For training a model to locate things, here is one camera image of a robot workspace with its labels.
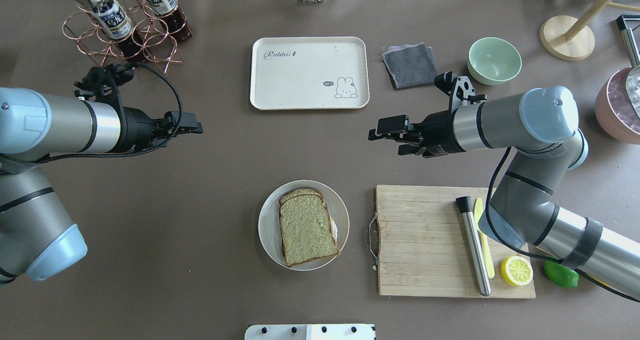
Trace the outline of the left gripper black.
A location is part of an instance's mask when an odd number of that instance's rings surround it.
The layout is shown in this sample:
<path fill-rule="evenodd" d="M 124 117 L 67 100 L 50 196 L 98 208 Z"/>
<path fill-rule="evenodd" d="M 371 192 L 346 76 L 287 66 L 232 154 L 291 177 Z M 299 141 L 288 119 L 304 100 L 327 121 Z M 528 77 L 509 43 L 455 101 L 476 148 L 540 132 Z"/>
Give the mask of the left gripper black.
<path fill-rule="evenodd" d="M 175 134 L 203 133 L 202 124 L 193 113 L 168 111 L 161 119 L 152 119 L 139 109 L 123 108 L 124 124 L 119 139 L 119 152 L 140 152 L 157 146 Z"/>

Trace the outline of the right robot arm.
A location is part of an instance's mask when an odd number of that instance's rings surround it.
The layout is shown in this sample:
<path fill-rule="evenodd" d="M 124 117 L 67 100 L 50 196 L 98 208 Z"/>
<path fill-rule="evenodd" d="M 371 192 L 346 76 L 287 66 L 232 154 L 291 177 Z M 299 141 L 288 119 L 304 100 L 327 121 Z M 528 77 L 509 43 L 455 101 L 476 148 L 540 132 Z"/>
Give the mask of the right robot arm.
<path fill-rule="evenodd" d="M 448 110 L 420 123 L 407 116 L 380 119 L 368 139 L 396 141 L 399 155 L 425 158 L 515 149 L 500 183 L 490 181 L 482 218 L 489 236 L 512 249 L 529 243 L 551 261 L 638 301 L 639 244 L 552 201 L 563 176 L 589 151 L 572 92 L 555 86 L 487 100 L 464 85 L 447 93 Z"/>

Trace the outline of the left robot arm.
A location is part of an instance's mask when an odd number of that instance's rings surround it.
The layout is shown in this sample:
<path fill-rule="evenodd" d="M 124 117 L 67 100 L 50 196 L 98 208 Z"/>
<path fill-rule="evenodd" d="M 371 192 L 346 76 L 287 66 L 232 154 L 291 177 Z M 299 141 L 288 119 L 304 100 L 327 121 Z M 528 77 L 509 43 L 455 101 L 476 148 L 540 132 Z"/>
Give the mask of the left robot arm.
<path fill-rule="evenodd" d="M 25 274 L 46 280 L 87 255 L 88 247 L 41 170 L 72 157 L 141 155 L 183 133 L 202 133 L 192 113 L 152 119 L 108 95 L 75 98 L 1 89 L 1 284 Z"/>

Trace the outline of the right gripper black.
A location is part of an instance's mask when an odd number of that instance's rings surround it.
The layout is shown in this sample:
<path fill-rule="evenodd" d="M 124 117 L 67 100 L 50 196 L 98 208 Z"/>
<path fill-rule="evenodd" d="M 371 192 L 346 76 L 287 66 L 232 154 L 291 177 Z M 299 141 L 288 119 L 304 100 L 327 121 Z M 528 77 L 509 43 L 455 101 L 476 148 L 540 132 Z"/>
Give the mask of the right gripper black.
<path fill-rule="evenodd" d="M 410 123 L 407 115 L 378 119 L 375 129 L 368 132 L 369 141 L 391 139 L 396 142 L 415 142 L 418 145 L 403 144 L 398 147 L 398 155 L 416 155 L 423 158 L 441 157 L 458 152 L 458 142 L 453 129 L 453 114 L 441 111 L 430 114 L 418 124 Z"/>

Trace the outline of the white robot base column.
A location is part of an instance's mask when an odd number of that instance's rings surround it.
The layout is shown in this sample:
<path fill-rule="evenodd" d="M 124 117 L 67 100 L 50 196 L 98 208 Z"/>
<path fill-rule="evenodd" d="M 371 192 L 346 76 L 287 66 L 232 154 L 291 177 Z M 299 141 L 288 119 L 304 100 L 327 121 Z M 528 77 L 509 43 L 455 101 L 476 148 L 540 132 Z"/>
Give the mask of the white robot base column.
<path fill-rule="evenodd" d="M 254 324 L 244 339 L 376 339 L 374 324 Z"/>

